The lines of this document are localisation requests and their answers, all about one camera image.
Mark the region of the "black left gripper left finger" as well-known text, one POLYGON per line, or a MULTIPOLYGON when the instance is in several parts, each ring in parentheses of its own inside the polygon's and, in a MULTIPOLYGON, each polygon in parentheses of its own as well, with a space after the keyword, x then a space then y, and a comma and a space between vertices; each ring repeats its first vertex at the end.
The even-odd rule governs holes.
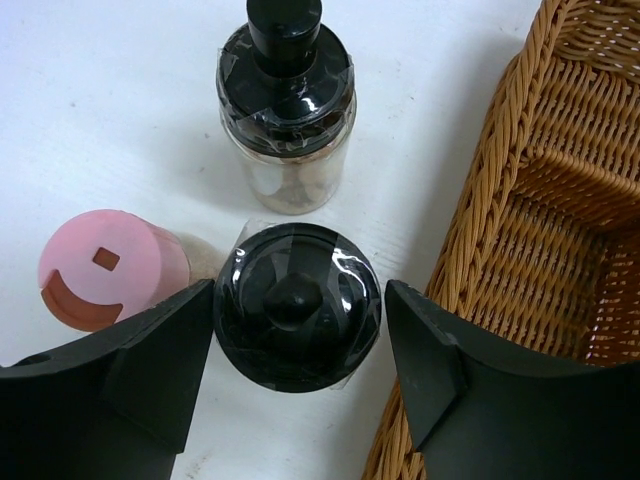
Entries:
POLYGON ((213 285, 2 368, 2 478, 170 478, 212 340, 213 285))

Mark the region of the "black-lid jar beige contents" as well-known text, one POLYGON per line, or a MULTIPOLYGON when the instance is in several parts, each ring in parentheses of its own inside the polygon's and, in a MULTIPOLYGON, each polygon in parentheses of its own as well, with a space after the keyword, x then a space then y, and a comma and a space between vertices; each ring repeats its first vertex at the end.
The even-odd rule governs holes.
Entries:
POLYGON ((249 1, 246 12, 218 56, 221 124, 255 197, 281 214, 308 213, 341 180, 354 64, 319 1, 249 1))

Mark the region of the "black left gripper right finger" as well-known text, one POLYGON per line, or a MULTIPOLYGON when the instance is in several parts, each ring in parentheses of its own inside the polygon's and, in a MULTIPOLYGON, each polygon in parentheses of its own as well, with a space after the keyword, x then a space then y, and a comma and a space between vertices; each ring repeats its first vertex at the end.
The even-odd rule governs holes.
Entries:
POLYGON ((391 280, 385 306, 413 445, 431 479, 635 479, 639 366, 519 346, 391 280))

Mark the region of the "black-lid jar white powder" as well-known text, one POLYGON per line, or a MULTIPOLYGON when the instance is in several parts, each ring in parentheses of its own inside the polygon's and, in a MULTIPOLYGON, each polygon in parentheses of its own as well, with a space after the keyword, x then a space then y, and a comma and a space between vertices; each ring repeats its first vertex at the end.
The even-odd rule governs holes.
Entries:
POLYGON ((217 341, 252 382, 308 393, 342 382, 377 341, 379 281, 347 237, 311 223, 243 232, 214 286, 217 341))

